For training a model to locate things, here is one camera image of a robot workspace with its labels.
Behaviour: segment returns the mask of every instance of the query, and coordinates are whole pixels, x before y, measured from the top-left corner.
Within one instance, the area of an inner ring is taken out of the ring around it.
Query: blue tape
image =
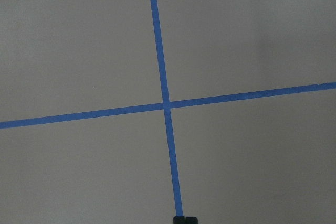
[[[103,116],[139,113],[139,112],[162,110],[162,109],[163,109],[162,103],[154,103],[147,105],[123,107],[117,109],[96,110],[89,112],[64,114],[64,115],[53,115],[53,116],[45,116],[43,118],[31,118],[31,119],[22,119],[8,122],[0,122],[0,129],[37,125],[37,124],[66,122],[66,121],[89,119],[89,118],[100,118]]]
[[[157,60],[159,64],[164,119],[165,119],[165,124],[166,124],[169,160],[170,160],[170,168],[171,168],[173,191],[174,191],[175,210],[176,210],[177,216],[182,216],[183,209],[182,209],[182,200],[181,200],[181,190],[180,190],[180,182],[178,178],[173,123],[172,123],[172,116],[171,116],[171,111],[170,111],[168,82],[167,82],[166,67],[165,67],[165,62],[164,62],[164,53],[163,53],[160,19],[159,19],[159,9],[158,9],[157,0],[151,0],[151,8],[152,8],[156,53],[158,56]]]
[[[283,88],[283,89],[270,89],[270,90],[240,93],[240,94],[220,95],[217,97],[206,97],[206,98],[189,99],[189,100],[183,100],[183,101],[175,101],[175,102],[171,102],[171,108],[182,108],[182,107],[188,107],[188,106],[196,106],[196,105],[220,103],[220,102],[230,102],[230,101],[238,101],[238,100],[247,100],[247,99],[255,99],[255,98],[262,98],[262,97],[274,97],[277,95],[304,93],[304,92],[312,92],[312,91],[320,91],[320,90],[328,90],[328,89],[336,89],[336,82],[314,84],[314,85],[307,85],[307,86],[298,86],[298,87]]]

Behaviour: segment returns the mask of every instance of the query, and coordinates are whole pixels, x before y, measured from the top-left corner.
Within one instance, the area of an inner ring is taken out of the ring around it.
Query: gray floor
[[[158,0],[171,100],[336,81],[336,0]],[[162,102],[150,0],[0,0],[0,121]],[[172,110],[184,213],[326,223],[336,91]],[[162,111],[0,130],[0,223],[171,223]]]

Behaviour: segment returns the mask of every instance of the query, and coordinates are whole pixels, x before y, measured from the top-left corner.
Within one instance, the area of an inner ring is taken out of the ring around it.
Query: vertical blue line
[[[151,8],[152,8],[152,17],[153,17],[154,34],[155,34],[156,53],[158,56],[157,60],[159,64],[164,119],[165,119],[165,124],[166,124],[170,169],[171,169],[171,174],[172,174],[172,183],[173,183],[174,200],[175,200],[175,210],[176,210],[177,216],[182,216],[183,209],[182,209],[180,182],[178,179],[173,123],[172,123],[172,115],[171,115],[171,110],[170,110],[171,108],[170,108],[170,101],[169,101],[166,67],[164,63],[164,54],[163,54],[163,45],[162,45],[159,9],[158,9],[157,0],[151,0]]]

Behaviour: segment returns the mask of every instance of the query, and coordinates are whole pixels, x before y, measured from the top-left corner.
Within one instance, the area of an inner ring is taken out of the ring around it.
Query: blue line
[[[96,111],[89,111],[89,112],[64,114],[64,115],[53,115],[53,116],[45,116],[43,118],[32,118],[32,119],[22,119],[22,120],[8,121],[8,122],[0,122],[0,129],[37,125],[37,124],[66,122],[66,121],[89,119],[89,118],[100,118],[103,116],[139,113],[139,112],[162,110],[162,109],[163,109],[162,103],[154,103],[154,104],[147,104],[147,105],[123,107],[123,108],[117,108],[117,109],[96,110]]]
[[[220,95],[217,97],[206,97],[206,98],[190,99],[190,100],[183,100],[183,101],[175,101],[175,102],[171,102],[171,108],[182,108],[182,107],[188,107],[188,106],[196,106],[196,105],[212,104],[212,103],[220,103],[220,102],[230,102],[230,101],[238,101],[238,100],[247,100],[247,99],[255,99],[255,98],[262,98],[262,97],[274,97],[277,95],[304,93],[304,92],[312,92],[312,91],[320,91],[320,90],[328,90],[328,89],[336,89],[336,82],[314,84],[314,85],[307,85],[307,86],[298,86],[298,87],[283,88],[283,89],[270,89],[270,90],[240,93],[240,94]]]
[[[152,8],[153,26],[154,26],[154,34],[155,34],[156,53],[158,56],[157,60],[159,64],[164,119],[165,119],[165,124],[166,124],[169,160],[170,160],[170,168],[171,168],[173,191],[174,191],[175,210],[176,210],[177,216],[182,216],[183,209],[182,209],[180,182],[178,178],[173,123],[172,123],[172,116],[171,116],[171,111],[170,111],[167,74],[166,74],[166,67],[164,63],[164,54],[163,54],[163,45],[162,45],[159,9],[158,9],[157,0],[151,0],[151,8]]]

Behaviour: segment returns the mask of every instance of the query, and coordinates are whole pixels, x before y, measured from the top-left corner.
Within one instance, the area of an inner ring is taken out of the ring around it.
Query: black object
[[[198,224],[198,219],[196,217],[175,216],[173,224]]]

